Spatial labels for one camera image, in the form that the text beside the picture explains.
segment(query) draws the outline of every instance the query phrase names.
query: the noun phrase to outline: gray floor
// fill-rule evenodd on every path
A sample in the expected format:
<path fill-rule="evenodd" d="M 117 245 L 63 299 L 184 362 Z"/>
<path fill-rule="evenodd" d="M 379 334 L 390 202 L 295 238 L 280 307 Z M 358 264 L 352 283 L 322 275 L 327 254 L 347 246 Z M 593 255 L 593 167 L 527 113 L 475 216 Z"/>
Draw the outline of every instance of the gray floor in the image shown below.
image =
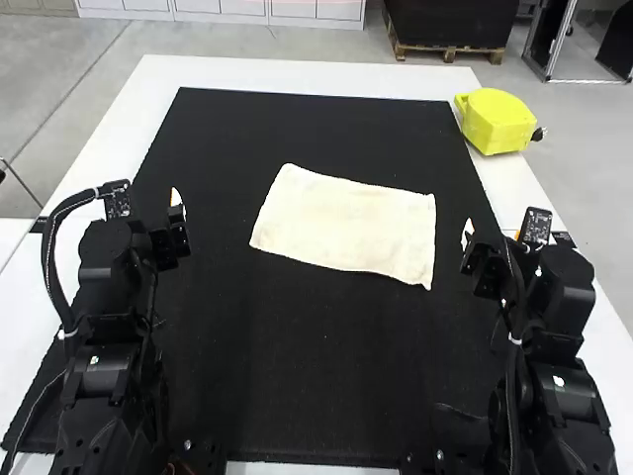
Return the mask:
<path fill-rule="evenodd" d="M 594 263 L 633 333 L 633 85 L 541 84 L 520 59 L 527 30 L 512 32 L 503 66 L 458 55 L 485 86 L 521 97 L 549 129 L 525 156 Z M 590 36 L 565 44 L 556 74 L 601 78 Z M 363 32 L 284 27 L 79 20 L 0 15 L 0 155 L 45 202 L 145 53 L 393 63 L 380 12 Z M 436 54 L 408 64 L 442 64 Z M 39 207 L 8 178 L 0 217 L 32 217 Z"/>

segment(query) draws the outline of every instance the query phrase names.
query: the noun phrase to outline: cabinet drawer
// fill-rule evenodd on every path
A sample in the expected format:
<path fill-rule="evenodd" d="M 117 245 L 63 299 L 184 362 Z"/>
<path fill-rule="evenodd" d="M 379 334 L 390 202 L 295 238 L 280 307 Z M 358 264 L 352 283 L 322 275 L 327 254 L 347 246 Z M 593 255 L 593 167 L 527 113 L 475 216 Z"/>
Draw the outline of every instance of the cabinet drawer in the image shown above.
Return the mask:
<path fill-rule="evenodd" d="M 126 10 L 151 10 L 153 12 L 168 12 L 167 0 L 123 0 Z"/>
<path fill-rule="evenodd" d="M 316 17 L 360 21 L 362 6 L 362 0 L 317 0 Z"/>
<path fill-rule="evenodd" d="M 24 8 L 29 10 L 38 10 L 40 4 L 38 0 L 7 0 L 11 8 Z"/>
<path fill-rule="evenodd" d="M 123 10 L 123 0 L 79 0 L 79 6 L 81 8 Z"/>
<path fill-rule="evenodd" d="M 222 13 L 236 15 L 266 15 L 264 0 L 220 0 Z"/>
<path fill-rule="evenodd" d="M 175 0 L 176 11 L 192 13 L 219 13 L 220 0 Z"/>
<path fill-rule="evenodd" d="M 316 18 L 317 0 L 272 0 L 274 17 Z"/>
<path fill-rule="evenodd" d="M 72 0 L 42 0 L 47 10 L 74 10 L 75 4 Z"/>

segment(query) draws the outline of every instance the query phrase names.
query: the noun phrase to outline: yellow container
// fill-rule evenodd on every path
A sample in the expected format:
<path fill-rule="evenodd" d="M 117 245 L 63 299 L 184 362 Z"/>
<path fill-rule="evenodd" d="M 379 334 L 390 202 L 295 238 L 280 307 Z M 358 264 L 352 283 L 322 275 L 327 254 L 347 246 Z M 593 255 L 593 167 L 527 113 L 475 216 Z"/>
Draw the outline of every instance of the yellow container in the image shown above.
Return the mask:
<path fill-rule="evenodd" d="M 457 94 L 462 133 L 482 154 L 525 150 L 536 128 L 536 117 L 523 102 L 498 89 Z"/>

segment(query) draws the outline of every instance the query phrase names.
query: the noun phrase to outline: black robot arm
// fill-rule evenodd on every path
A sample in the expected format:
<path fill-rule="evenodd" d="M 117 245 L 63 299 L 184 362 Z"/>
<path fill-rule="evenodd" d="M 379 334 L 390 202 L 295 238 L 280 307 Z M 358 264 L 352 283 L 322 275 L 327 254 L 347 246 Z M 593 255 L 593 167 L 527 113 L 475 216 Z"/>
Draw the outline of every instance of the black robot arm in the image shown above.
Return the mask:
<path fill-rule="evenodd" d="M 530 239 L 528 221 L 526 213 L 517 240 L 490 244 L 474 233 L 462 262 L 475 295 L 499 302 L 492 346 L 508 358 L 490 400 L 484 471 L 615 475 L 609 419 L 577 358 L 595 302 L 593 267 L 574 249 Z"/>
<path fill-rule="evenodd" d="M 137 215 L 128 180 L 73 195 L 46 221 L 43 273 L 67 357 L 51 474 L 165 470 L 166 383 L 152 330 L 158 273 L 190 253 L 185 208 L 175 196 L 172 190 L 164 223 L 151 231 Z M 95 199 L 104 200 L 107 219 L 93 221 L 81 240 L 79 290 L 70 306 L 55 266 L 56 235 L 64 218 Z M 7 455 L 3 473 L 14 456 Z"/>

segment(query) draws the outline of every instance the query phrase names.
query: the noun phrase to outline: white towel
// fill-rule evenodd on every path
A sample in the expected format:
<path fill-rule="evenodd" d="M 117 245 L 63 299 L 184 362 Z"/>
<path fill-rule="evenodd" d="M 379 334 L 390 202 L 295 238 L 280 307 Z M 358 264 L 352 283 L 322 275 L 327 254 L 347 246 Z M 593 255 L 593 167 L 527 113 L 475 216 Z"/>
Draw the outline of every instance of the white towel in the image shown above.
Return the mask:
<path fill-rule="evenodd" d="M 431 289 L 435 197 L 319 175 L 286 163 L 250 245 L 337 270 L 376 272 Z"/>

